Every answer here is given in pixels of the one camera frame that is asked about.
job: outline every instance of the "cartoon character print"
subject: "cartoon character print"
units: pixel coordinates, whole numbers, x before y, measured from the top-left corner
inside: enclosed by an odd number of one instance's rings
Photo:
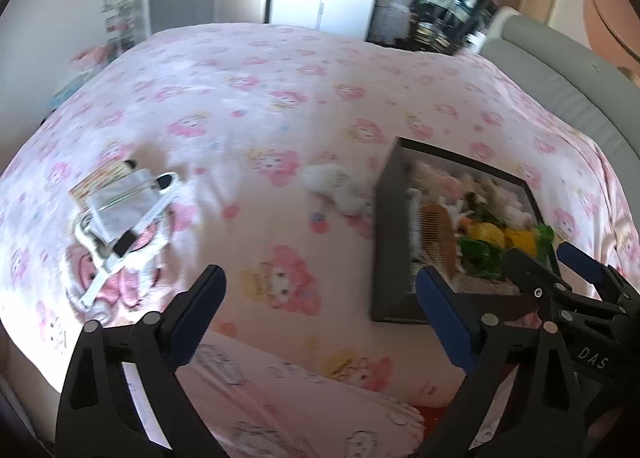
[[[306,97],[298,92],[278,90],[271,92],[271,96],[273,96],[271,106],[278,110],[289,110],[297,108],[302,103],[306,103]]]
[[[585,215],[587,215],[588,218],[593,218],[598,210],[597,197],[593,193],[590,193],[580,187],[576,190],[576,194],[578,195],[578,200],[584,209]]]
[[[480,88],[477,84],[465,83],[465,88],[469,90],[469,92],[484,93],[484,90],[482,90],[482,88]]]
[[[420,83],[423,86],[429,86],[434,80],[435,77],[433,76],[419,76],[415,78],[415,82]]]
[[[218,60],[202,60],[196,63],[196,66],[218,66]]]
[[[46,122],[42,125],[42,131],[52,131],[56,126],[60,124],[62,121],[62,117],[58,115],[57,117],[49,117]]]
[[[166,58],[164,58],[164,60],[160,61],[160,64],[170,64],[183,58],[184,54],[174,54],[172,56],[167,56]]]
[[[427,141],[433,137],[433,128],[425,126],[417,115],[407,114],[406,124],[419,141]]]
[[[27,268],[29,267],[29,249],[16,249],[14,253],[11,255],[11,268],[10,268],[10,276],[11,276],[11,284],[13,285],[14,290],[24,278],[24,275],[27,273]]]
[[[574,215],[557,207],[554,209],[554,216],[556,217],[554,228],[559,237],[572,242],[580,236],[580,228],[575,221]]]
[[[147,90],[148,88],[151,88],[155,82],[156,81],[154,79],[152,79],[151,81],[138,81],[137,83],[135,83],[135,85],[133,85],[133,92],[138,93]]]
[[[55,189],[69,175],[71,175],[71,167],[66,162],[54,164],[49,172],[49,177],[47,177],[47,187]]]
[[[638,242],[638,232],[633,228],[633,224],[629,221],[630,229],[623,236],[621,241],[622,253],[631,263],[635,263],[640,255],[640,245]]]
[[[4,225],[4,219],[6,217],[6,210],[8,207],[9,207],[9,201],[7,199],[4,199],[2,204],[0,204],[0,227]]]
[[[351,386],[380,392],[388,386],[393,369],[389,357],[372,361],[348,349],[330,356],[324,364],[323,374]]]
[[[2,173],[2,180],[11,177],[18,170],[20,164],[22,164],[22,159],[20,157],[14,157],[14,160],[9,163],[4,173]]]
[[[98,165],[106,164],[109,161],[125,161],[133,152],[133,144],[121,141],[112,141],[107,144],[98,156]]]
[[[74,314],[81,323],[97,319],[107,326],[117,318],[119,305],[128,311],[137,311],[143,307],[143,301],[149,298],[149,305],[158,302],[166,291],[160,285],[163,264],[158,258],[170,236],[170,224],[165,215],[144,231],[131,254],[140,257],[142,268],[124,267],[107,279],[94,301],[87,310],[81,305],[80,298],[91,286],[97,274],[93,258],[82,245],[72,245],[65,252],[65,271],[61,276],[65,283],[66,297]]]
[[[201,344],[194,355],[196,362],[223,384],[241,386],[246,382],[240,366],[213,344]]]
[[[305,64],[298,69],[303,76],[326,76],[326,70],[319,64]]]
[[[182,232],[190,229],[198,213],[195,205],[185,205],[179,202],[172,203],[167,209],[172,232]]]
[[[276,245],[272,252],[271,260],[242,273],[244,293],[274,309],[318,315],[321,299],[305,260],[286,245]]]
[[[124,117],[124,110],[117,110],[112,114],[107,115],[107,117],[103,117],[96,124],[96,128],[108,128],[109,126],[115,126],[120,124],[122,118]]]
[[[58,141],[52,141],[50,143],[45,144],[38,151],[38,160],[40,162],[44,162],[50,156],[50,154],[52,154],[55,151],[55,149],[58,147],[58,144],[59,144]]]
[[[94,106],[92,104],[84,103],[80,108],[78,108],[75,112],[73,112],[73,114],[71,115],[71,118],[81,117],[93,107]]]
[[[520,164],[516,169],[516,174],[526,180],[531,189],[542,187],[542,173],[535,165]]]
[[[169,124],[166,130],[172,135],[185,137],[187,139],[202,137],[207,133],[207,116],[204,113],[187,115],[187,117],[183,117],[175,123]]]
[[[246,58],[244,61],[242,61],[242,64],[248,64],[248,65],[265,64],[265,63],[269,63],[269,60],[265,60],[265,58],[257,58],[257,57]]]
[[[347,220],[347,225],[360,236],[366,240],[371,239],[373,227],[370,212],[365,212],[359,216],[345,216],[344,218]]]
[[[355,101],[356,99],[362,99],[367,93],[361,86],[354,86],[351,84],[339,84],[334,87],[335,93],[345,101]]]
[[[180,95],[183,92],[184,88],[182,86],[164,86],[160,92],[156,93],[156,101],[162,103],[169,98]]]
[[[552,130],[555,126],[553,119],[549,117],[549,115],[546,114],[546,112],[536,115],[534,119],[540,126],[543,126],[548,130]]]
[[[289,458],[284,441],[277,432],[239,422],[231,431],[231,444],[245,456]]]
[[[295,151],[259,151],[252,155],[254,168],[275,187],[285,187],[296,176],[300,158]]]
[[[387,144],[388,139],[380,127],[368,119],[356,119],[348,129],[348,134],[357,141],[366,144]]]
[[[60,322],[60,318],[42,301],[36,303],[36,314],[39,318],[40,339],[50,345],[54,352],[62,352],[66,349],[66,330]]]
[[[344,441],[344,458],[373,458],[377,447],[373,431],[355,431]]]
[[[533,138],[533,147],[538,153],[555,153],[556,151],[558,151],[555,146],[549,144],[540,137]]]
[[[502,126],[504,119],[498,112],[481,112],[482,120],[492,126]]]
[[[477,161],[489,161],[495,157],[495,151],[484,143],[470,143],[469,150],[471,152],[471,156]]]
[[[436,109],[436,112],[448,115],[449,117],[453,117],[454,119],[457,119],[460,116],[460,114],[458,114],[458,110],[456,110],[450,104],[436,104],[434,108]]]
[[[399,76],[400,74],[402,74],[402,70],[400,70],[397,66],[385,65],[382,67],[382,70],[390,74],[394,74],[394,76]]]

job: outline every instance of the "yellow toy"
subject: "yellow toy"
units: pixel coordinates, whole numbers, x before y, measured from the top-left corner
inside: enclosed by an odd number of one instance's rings
[[[466,229],[466,235],[470,240],[486,242],[500,249],[506,247],[504,233],[492,223],[474,223]]]
[[[508,248],[516,247],[532,258],[538,257],[538,244],[532,231],[514,231],[507,228],[503,232]]]

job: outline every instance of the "screw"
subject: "screw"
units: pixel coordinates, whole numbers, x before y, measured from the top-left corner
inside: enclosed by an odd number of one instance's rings
[[[497,326],[497,324],[500,323],[500,319],[493,313],[482,314],[480,319],[487,326]]]
[[[95,319],[92,319],[91,321],[87,321],[86,323],[84,323],[84,331],[87,333],[94,332],[98,326],[100,326],[100,323],[98,323]]]
[[[160,313],[159,312],[149,312],[146,313],[142,318],[142,323],[144,324],[156,324],[160,321]]]
[[[545,329],[545,332],[558,333],[558,325],[553,321],[545,321],[542,327]]]

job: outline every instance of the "blue gripper pad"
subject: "blue gripper pad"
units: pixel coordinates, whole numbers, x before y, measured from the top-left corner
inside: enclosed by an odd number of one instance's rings
[[[453,307],[454,292],[439,273],[430,267],[418,272],[415,278],[415,295],[451,364],[462,368],[467,375],[470,374],[476,365],[476,355],[471,334]]]
[[[586,255],[577,247],[564,242],[558,245],[558,260],[589,283],[603,283],[605,276],[602,264]]]

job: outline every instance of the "white strap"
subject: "white strap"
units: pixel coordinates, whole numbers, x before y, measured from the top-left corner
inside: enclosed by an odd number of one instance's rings
[[[162,214],[162,211],[171,203],[178,192],[180,177],[178,177],[177,173],[164,173],[158,178],[164,177],[164,175],[170,175],[172,177],[171,184],[160,191],[160,198],[158,199],[158,201],[153,204],[151,209],[149,209],[149,211],[138,221],[138,223],[133,226],[132,231],[137,237],[140,236],[155,221],[155,219]],[[128,252],[120,258],[113,252],[112,248],[111,254],[104,260],[104,263],[100,267],[100,269],[98,269],[94,281],[91,282],[89,288],[86,289],[86,292],[84,292],[84,294],[80,298],[80,303],[87,310],[94,305],[95,298],[98,297],[98,293],[104,286],[107,279],[119,272],[124,267],[127,255]]]

